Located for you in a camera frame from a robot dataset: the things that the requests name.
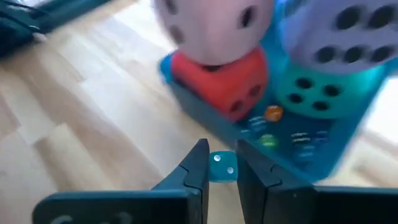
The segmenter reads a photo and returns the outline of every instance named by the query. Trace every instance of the teal die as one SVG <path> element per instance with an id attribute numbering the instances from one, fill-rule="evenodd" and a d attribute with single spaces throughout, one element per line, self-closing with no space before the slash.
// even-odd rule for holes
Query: teal die
<path id="1" fill-rule="evenodd" d="M 212 152 L 209 160 L 211 182 L 226 183 L 235 182 L 238 179 L 238 162 L 234 152 Z"/>
<path id="2" fill-rule="evenodd" d="M 319 119 L 348 116 L 378 88 L 384 67 L 342 74 L 320 73 L 288 62 L 274 88 L 281 105 L 297 114 Z"/>

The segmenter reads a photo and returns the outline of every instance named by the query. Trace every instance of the wooden floor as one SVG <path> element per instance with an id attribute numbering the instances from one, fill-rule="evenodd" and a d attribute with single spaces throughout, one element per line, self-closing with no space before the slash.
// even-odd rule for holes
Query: wooden floor
<path id="1" fill-rule="evenodd" d="M 162 83 L 156 65 L 174 46 L 150 1 L 117 0 L 48 38 L 0 63 L 1 224 L 30 223 L 57 191 L 149 189 L 199 138 L 226 150 Z M 398 186 L 377 147 L 355 141 L 322 184 Z M 211 185 L 209 223 L 243 223 L 235 184 Z"/>

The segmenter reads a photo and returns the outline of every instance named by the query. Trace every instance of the red die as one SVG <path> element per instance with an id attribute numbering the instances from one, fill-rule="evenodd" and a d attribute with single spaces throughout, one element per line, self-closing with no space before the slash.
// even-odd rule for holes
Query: red die
<path id="1" fill-rule="evenodd" d="M 222 66 L 199 65 L 177 51 L 172 73 L 231 121 L 243 118 L 262 98 L 268 77 L 266 55 L 260 47 Z"/>

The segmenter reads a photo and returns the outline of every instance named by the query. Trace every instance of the giant dice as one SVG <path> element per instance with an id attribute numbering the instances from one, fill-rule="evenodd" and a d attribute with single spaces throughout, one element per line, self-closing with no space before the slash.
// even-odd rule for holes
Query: giant dice
<path id="1" fill-rule="evenodd" d="M 203 66 L 177 51 L 172 57 L 176 80 L 230 121 L 237 121 L 263 97 L 267 85 L 266 55 L 258 47 L 223 66 Z"/>
<path id="2" fill-rule="evenodd" d="M 304 67 L 344 75 L 397 57 L 398 0 L 280 3 L 282 45 Z"/>
<path id="3" fill-rule="evenodd" d="M 354 114 L 378 88 L 384 67 L 336 76 L 288 63 L 277 77 L 276 98 L 285 110 L 311 118 L 335 119 Z"/>
<path id="4" fill-rule="evenodd" d="M 155 5 L 181 52 L 196 63 L 224 65 L 258 45 L 274 0 L 155 0 Z"/>

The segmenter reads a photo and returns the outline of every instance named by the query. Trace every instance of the cable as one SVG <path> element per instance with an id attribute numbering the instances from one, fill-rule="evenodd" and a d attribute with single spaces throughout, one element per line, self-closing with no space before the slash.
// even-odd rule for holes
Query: cable
<path id="1" fill-rule="evenodd" d="M 31 7 L 31 6 L 26 6 L 26 5 L 21 4 L 21 3 L 10 2 L 10 1 L 7 1 L 7 0 L 0 0 L 0 2 L 3 2 L 4 4 L 7 4 L 7 5 L 9 5 L 9 6 L 21 7 L 21 8 L 24 8 L 24 9 L 29 9 L 29 10 L 32 10 L 32 11 L 36 11 L 36 12 L 40 12 L 40 13 L 42 13 L 42 14 L 49 15 L 49 13 L 46 12 L 46 11 L 44 11 L 44 10 L 37 9 L 37 8 Z"/>
<path id="2" fill-rule="evenodd" d="M 20 21 L 19 19 L 10 16 L 9 14 L 0 12 L 0 18 L 5 18 L 8 19 L 9 21 L 15 22 L 16 24 L 19 24 L 20 26 L 28 29 L 29 31 L 31 31 L 32 33 L 41 33 L 40 28 L 36 27 L 36 26 L 30 26 L 25 24 L 24 22 Z"/>

